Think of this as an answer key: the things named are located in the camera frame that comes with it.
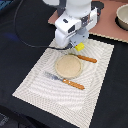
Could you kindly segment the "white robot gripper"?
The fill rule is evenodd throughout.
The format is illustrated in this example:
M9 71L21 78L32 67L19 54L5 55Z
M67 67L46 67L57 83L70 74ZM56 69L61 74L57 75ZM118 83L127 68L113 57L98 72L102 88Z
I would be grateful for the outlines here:
M63 49L77 46L89 37L89 30L97 24L97 9L82 18L63 13L56 21L55 41Z

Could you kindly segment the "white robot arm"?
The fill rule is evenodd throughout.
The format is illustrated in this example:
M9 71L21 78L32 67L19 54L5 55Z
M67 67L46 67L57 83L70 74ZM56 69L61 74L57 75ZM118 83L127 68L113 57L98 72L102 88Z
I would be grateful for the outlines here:
M58 50L78 46L89 37L89 30L97 23L97 8L91 9L92 0L43 0L47 5L60 8L62 14L55 21L55 41Z

